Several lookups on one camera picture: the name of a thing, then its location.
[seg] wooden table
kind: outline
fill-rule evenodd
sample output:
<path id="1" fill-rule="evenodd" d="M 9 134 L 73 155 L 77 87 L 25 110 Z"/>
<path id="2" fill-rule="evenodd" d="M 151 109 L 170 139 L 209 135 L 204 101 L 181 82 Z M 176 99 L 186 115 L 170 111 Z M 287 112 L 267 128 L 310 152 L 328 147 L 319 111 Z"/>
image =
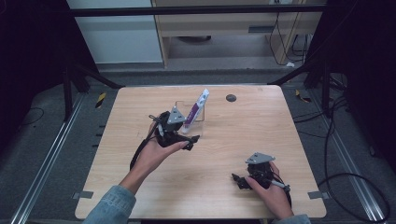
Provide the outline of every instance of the wooden table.
<path id="1" fill-rule="evenodd" d="M 151 119 L 171 110 L 176 101 L 195 101 L 204 88 L 203 136 L 192 151 L 171 155 L 137 192 L 131 218 L 269 218 L 273 215 L 252 190 L 241 190 L 231 173 L 248 175 L 245 160 L 254 152 L 275 156 L 283 180 L 291 187 L 295 214 L 324 217 L 315 179 L 278 86 L 134 87 L 119 91 L 97 150 L 76 216 L 85 218 L 111 186 L 129 170 L 129 163 L 147 136 Z M 226 96 L 236 96 L 228 102 Z"/>

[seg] wire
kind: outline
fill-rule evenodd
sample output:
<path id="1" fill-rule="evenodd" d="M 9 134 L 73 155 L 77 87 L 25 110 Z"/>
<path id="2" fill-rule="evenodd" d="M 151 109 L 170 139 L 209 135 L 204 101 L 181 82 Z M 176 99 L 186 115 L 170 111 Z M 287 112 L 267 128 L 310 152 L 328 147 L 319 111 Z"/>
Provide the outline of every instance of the wire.
<path id="1" fill-rule="evenodd" d="M 154 139 L 154 138 L 156 138 L 156 137 L 158 137 L 158 135 L 154 135 L 154 136 L 150 137 L 149 140 Z"/>
<path id="2" fill-rule="evenodd" d="M 302 132 L 302 131 L 297 131 L 297 133 L 303 133 L 303 134 L 306 134 L 306 135 L 309 135 L 309 136 L 313 136 L 313 137 L 317 137 L 317 138 L 326 138 L 326 136 L 319 136 L 319 135 L 315 135 L 315 134 L 312 134 L 312 133 L 305 133 L 305 132 Z"/>
<path id="3" fill-rule="evenodd" d="M 132 168 L 134 167 L 134 164 L 137 161 L 137 158 L 140 155 L 140 152 L 142 152 L 143 148 L 146 146 L 146 144 L 149 142 L 149 140 L 151 140 L 152 138 L 155 137 L 155 136 L 153 136 L 153 137 L 151 137 L 151 136 L 155 132 L 155 129 L 157 128 L 158 124 L 161 122 L 160 118 L 156 118 L 152 115 L 149 115 L 148 117 L 151 118 L 153 121 L 155 121 L 155 124 L 152 127 L 151 131 L 148 133 L 148 136 L 142 141 L 142 143 L 140 143 L 140 146 L 137 148 L 136 152 L 134 153 L 134 156 L 132 157 L 131 163 L 129 165 L 129 170 L 132 170 Z"/>
<path id="4" fill-rule="evenodd" d="M 376 187 L 370 180 L 368 180 L 367 178 L 365 178 L 365 177 L 363 177 L 363 176 L 361 176 L 361 175 L 356 175 L 356 174 L 352 174 L 352 173 L 341 173 L 341 174 L 331 175 L 331 176 L 329 176 L 329 174 L 328 174 L 328 164 L 327 164 L 328 144 L 329 144 L 329 138 L 330 138 L 330 136 L 331 136 L 331 129 L 332 129 L 332 126 L 334 126 L 334 117 L 333 117 L 333 115 L 334 115 L 334 111 L 335 111 L 336 105 L 337 105 L 337 103 L 334 102 L 334 104 L 333 104 L 333 106 L 332 106 L 331 114 L 330 114 L 330 120 L 331 120 L 331 121 L 330 121 L 330 125 L 329 125 L 330 127 L 329 127 L 329 131 L 327 132 L 326 139 L 325 139 L 325 145 L 324 145 L 324 173 L 325 173 L 325 178 L 324 178 L 324 180 L 322 180 L 322 181 L 320 181 L 320 182 L 318 183 L 318 186 L 322 185 L 323 183 L 326 183 L 326 186 L 327 186 L 327 188 L 328 188 L 328 190 L 329 190 L 329 193 L 330 193 L 330 195 L 332 196 L 332 198 L 334 199 L 334 201 L 335 201 L 341 208 L 343 208 L 347 213 L 349 213 L 350 215 L 352 215 L 352 216 L 355 217 L 356 219 L 358 219 L 358 220 L 360 220 L 360 221 L 371 222 L 371 223 L 382 223 L 382 222 L 385 222 L 385 221 L 389 218 L 389 216 L 390 216 L 390 205 L 389 205 L 389 202 L 388 202 L 388 200 L 385 198 L 384 193 L 383 193 L 378 187 Z M 333 178 L 336 178 L 336 177 L 342 176 L 342 175 L 346 175 L 346 176 L 350 176 L 350 175 L 351 175 L 351 176 L 355 176 L 355 177 L 364 179 L 364 180 L 366 181 L 366 183 L 368 183 L 369 185 L 371 185 L 371 187 L 372 187 L 373 189 L 375 189 L 375 191 L 377 191 L 377 193 L 381 196 L 381 198 L 382 198 L 383 201 L 385 202 L 385 205 L 386 205 L 386 207 L 387 207 L 387 213 L 386 213 L 385 217 L 382 218 L 382 219 L 380 219 L 380 220 L 370 220 L 370 219 L 367 219 L 367 218 L 365 218 L 365 217 L 361 217 L 361 216 L 359 216 L 359 215 L 353 213 L 352 211 L 350 211 L 349 209 L 347 209 L 343 204 L 341 204 L 341 203 L 338 201 L 338 199 L 335 197 L 334 192 L 332 191 L 332 187 L 331 187 L 331 185 L 330 185 L 330 179 L 333 179 Z"/>
<path id="5" fill-rule="evenodd" d="M 35 120 L 33 120 L 33 121 L 30 121 L 30 122 L 23 123 L 22 125 L 33 124 L 33 123 L 38 122 L 41 118 L 43 118 L 43 116 L 44 116 L 44 110 L 43 110 L 42 108 L 39 108 L 39 107 L 32 107 L 32 108 L 30 108 L 30 110 L 41 110 L 41 115 L 38 117 L 38 119 L 35 119 Z"/>
<path id="6" fill-rule="evenodd" d="M 280 29 L 279 29 L 279 12 L 277 12 L 277 13 L 276 13 L 276 21 L 275 21 L 275 24 L 274 24 L 274 28 L 273 28 L 273 31 L 272 31 L 271 34 L 270 34 L 270 49 L 271 49 L 271 51 L 272 51 L 272 53 L 273 53 L 273 55 L 274 55 L 274 58 L 275 58 L 276 63 L 277 63 L 278 65 L 286 65 L 285 63 L 280 63 L 280 62 L 277 61 L 277 59 L 276 59 L 276 57 L 275 57 L 274 50 L 273 50 L 273 48 L 272 48 L 272 35 L 273 35 L 273 33 L 274 33 L 275 28 L 277 29 L 277 32 L 278 32 L 278 34 L 279 34 L 280 42 L 282 43 L 283 52 L 284 52 L 285 56 L 286 56 L 286 57 L 289 59 L 289 61 L 291 61 L 292 63 L 301 62 L 303 59 L 301 59 L 301 60 L 294 60 L 294 59 L 291 59 L 291 58 L 288 56 L 288 53 L 286 52 L 285 43 L 283 42 L 283 38 L 282 38 L 282 35 L 281 35 L 281 33 L 280 33 Z"/>
<path id="7" fill-rule="evenodd" d="M 283 182 L 282 178 L 280 178 L 279 175 L 277 175 L 276 173 L 273 172 L 273 175 L 276 175 L 277 179 L 279 180 L 280 183 L 285 184 L 285 182 Z"/>
<path id="8" fill-rule="evenodd" d="M 340 107 L 342 107 L 342 106 L 344 106 L 344 105 L 347 105 L 347 103 L 345 103 L 345 104 L 343 104 L 343 105 L 339 105 L 339 104 L 343 103 L 343 102 L 346 101 L 346 100 L 347 100 L 347 99 L 345 98 L 345 96 L 341 96 L 340 98 L 336 99 L 336 100 L 335 100 L 336 103 L 335 103 L 335 105 L 334 105 L 334 109 L 333 109 L 333 110 L 336 111 L 336 110 L 338 110 Z M 307 121 L 309 121 L 309 120 L 318 118 L 318 117 L 320 117 L 321 115 L 323 115 L 323 114 L 325 114 L 326 112 L 328 112 L 328 110 L 326 110 L 326 111 L 316 111 L 316 112 L 312 112 L 312 113 L 309 113 L 309 114 L 304 114 L 304 115 L 299 115 L 299 116 L 293 117 L 293 119 L 297 119 L 297 118 L 305 117 L 305 116 L 308 116 L 308 115 L 316 114 L 315 116 L 313 116 L 313 117 L 311 117 L 311 118 L 308 118 L 308 119 L 295 120 L 294 123 L 303 123 L 303 122 L 307 122 Z"/>
<path id="9" fill-rule="evenodd" d="M 294 37 L 293 44 L 291 45 L 291 52 L 292 52 L 295 56 L 303 57 L 303 62 L 305 62 L 305 58 L 306 58 L 306 54 L 308 53 L 308 46 L 309 46 L 309 44 L 308 44 L 308 35 L 305 35 L 305 37 L 304 37 L 304 46 L 303 46 L 303 49 L 295 49 L 295 48 L 294 48 L 295 43 L 296 43 L 296 41 L 297 41 L 297 38 L 298 38 L 298 35 L 296 35 L 296 36 Z"/>
<path id="10" fill-rule="evenodd" d="M 341 81 L 330 75 L 330 81 L 332 82 L 333 89 L 337 91 L 346 91 L 347 86 L 344 84 L 343 76 L 341 76 Z"/>

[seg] left hand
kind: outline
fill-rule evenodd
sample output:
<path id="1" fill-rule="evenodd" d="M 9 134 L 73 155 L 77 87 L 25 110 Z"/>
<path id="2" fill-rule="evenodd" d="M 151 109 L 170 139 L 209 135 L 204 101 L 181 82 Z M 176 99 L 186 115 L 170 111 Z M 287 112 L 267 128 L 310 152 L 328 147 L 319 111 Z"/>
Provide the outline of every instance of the left hand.
<path id="1" fill-rule="evenodd" d="M 151 123 L 150 130 L 154 127 L 154 124 L 154 122 Z M 134 167 L 120 182 L 120 185 L 136 194 L 140 185 L 151 172 L 157 169 L 168 156 L 181 150 L 188 143 L 177 142 L 169 147 L 161 147 L 155 137 L 151 138 L 140 152 Z"/>

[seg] black metal bar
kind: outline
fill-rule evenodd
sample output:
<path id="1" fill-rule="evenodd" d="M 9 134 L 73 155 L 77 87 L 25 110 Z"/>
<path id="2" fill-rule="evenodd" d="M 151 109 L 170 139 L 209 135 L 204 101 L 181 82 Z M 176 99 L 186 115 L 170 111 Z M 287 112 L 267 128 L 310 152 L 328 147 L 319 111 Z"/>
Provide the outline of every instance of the black metal bar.
<path id="1" fill-rule="evenodd" d="M 308 60 L 305 62 L 305 64 L 301 65 L 300 67 L 296 68 L 295 70 L 291 71 L 287 75 L 273 81 L 273 82 L 268 82 L 267 85 L 277 85 L 281 86 L 285 82 L 291 80 L 294 77 L 299 76 L 301 73 L 309 72 L 316 64 L 317 60 Z"/>
<path id="2" fill-rule="evenodd" d="M 68 68 L 64 69 L 64 121 L 70 118 L 73 112 L 73 100 L 72 100 L 72 86 L 70 76 L 68 74 Z"/>
<path id="3" fill-rule="evenodd" d="M 58 15 L 73 17 L 143 16 L 181 14 L 221 14 L 221 13 L 270 13 L 270 12 L 322 12 L 339 9 L 340 6 L 326 4 L 309 5 L 241 5 L 241 6 L 198 6 L 198 7 L 124 7 L 124 8 L 84 8 L 51 11 Z"/>
<path id="4" fill-rule="evenodd" d="M 323 78 L 322 78 L 322 109 L 325 112 L 327 118 L 330 117 L 329 110 L 330 100 L 330 67 L 327 59 L 323 62 Z"/>
<path id="5" fill-rule="evenodd" d="M 82 65 L 80 65 L 80 64 L 75 64 L 75 67 L 76 67 L 79 71 L 83 72 L 84 74 L 86 74 L 86 75 L 88 75 L 88 76 L 90 76 L 90 77 L 95 78 L 96 80 L 98 80 L 98 81 L 104 83 L 105 85 L 107 85 L 108 87 L 110 87 L 110 88 L 112 88 L 112 89 L 121 89 L 122 87 L 125 87 L 125 86 L 119 85 L 119 84 L 117 84 L 117 83 L 114 83 L 114 82 L 108 80 L 108 79 L 105 78 L 105 77 L 100 76 L 99 74 L 97 74 L 97 73 L 91 71 L 90 69 L 88 69 L 88 68 L 86 68 L 86 67 L 84 67 L 84 66 L 82 66 Z"/>

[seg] clear acrylic holder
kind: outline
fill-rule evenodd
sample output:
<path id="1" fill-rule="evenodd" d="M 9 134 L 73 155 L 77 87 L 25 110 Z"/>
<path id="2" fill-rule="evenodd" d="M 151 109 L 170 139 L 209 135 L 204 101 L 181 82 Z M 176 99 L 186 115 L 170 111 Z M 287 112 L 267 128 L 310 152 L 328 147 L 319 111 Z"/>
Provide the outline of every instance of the clear acrylic holder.
<path id="1" fill-rule="evenodd" d="M 185 116 L 188 117 L 192 107 L 195 105 L 194 101 L 176 101 L 175 106 L 177 107 L 178 111 Z M 183 133 L 183 127 L 181 127 L 178 131 L 178 134 L 192 137 L 195 135 L 200 135 L 201 137 L 204 136 L 204 121 L 205 121 L 205 107 L 202 108 L 201 113 L 196 118 L 195 122 L 190 125 L 189 131 L 187 133 Z"/>

